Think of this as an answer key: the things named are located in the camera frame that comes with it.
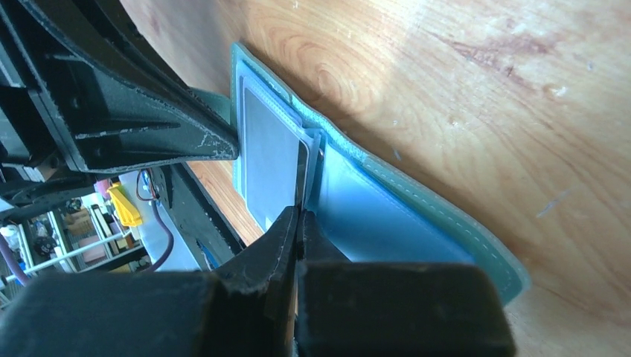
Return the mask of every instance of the open wallet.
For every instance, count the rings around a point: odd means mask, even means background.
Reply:
[[[237,129],[234,188],[263,231],[285,207],[302,206],[351,261],[475,264],[504,305],[530,287],[484,226],[354,143],[245,46],[231,52],[231,98],[196,93]]]

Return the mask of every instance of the yellow clip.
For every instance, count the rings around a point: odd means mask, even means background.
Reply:
[[[118,216],[121,218],[121,223],[123,223],[124,226],[138,227],[142,224],[140,213],[127,197],[125,197],[120,182],[112,184],[112,186],[107,189],[107,192],[109,192],[109,195],[112,197],[114,208],[116,208],[116,212],[118,212]]]

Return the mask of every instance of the wooden surface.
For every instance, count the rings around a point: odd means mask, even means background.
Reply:
[[[243,41],[371,152],[486,225],[533,288],[521,356],[631,354],[631,7],[624,0],[125,0],[190,85]],[[192,168],[257,236],[230,165]]]

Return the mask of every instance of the teal wallet edge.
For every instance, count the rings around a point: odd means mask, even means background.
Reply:
[[[236,64],[244,62],[274,93],[290,105],[304,120],[305,126],[319,128],[327,133],[337,149],[342,151],[368,175],[389,189],[399,199],[425,216],[432,224],[448,233],[474,258],[476,265],[484,270],[498,289],[503,304],[507,304],[519,294],[529,289],[531,279],[525,267],[502,244],[502,242],[474,218],[448,202],[420,182],[407,176],[381,158],[354,143],[328,118],[308,106],[269,68],[259,61],[248,49],[235,42],[231,46],[231,98],[236,98]],[[204,91],[196,93],[226,122],[236,127],[236,105],[220,94]],[[241,192],[239,165],[234,165],[233,183]]]

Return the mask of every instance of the wooden table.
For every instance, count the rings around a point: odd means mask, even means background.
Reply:
[[[486,225],[533,288],[521,356],[631,353],[631,7],[623,0],[124,0],[190,86],[240,40],[371,152]],[[246,238],[229,163],[192,168]]]

